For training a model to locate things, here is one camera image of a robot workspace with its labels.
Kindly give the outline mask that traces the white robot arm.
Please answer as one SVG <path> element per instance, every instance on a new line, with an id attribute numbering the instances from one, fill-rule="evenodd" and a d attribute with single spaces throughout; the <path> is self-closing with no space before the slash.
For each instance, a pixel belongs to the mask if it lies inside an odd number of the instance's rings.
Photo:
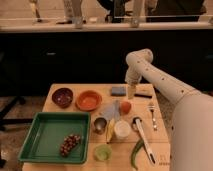
<path id="1" fill-rule="evenodd" d="M 151 64 L 153 53 L 127 54 L 125 82 L 131 91 L 144 77 L 173 106 L 170 171 L 213 171 L 213 97 Z"/>

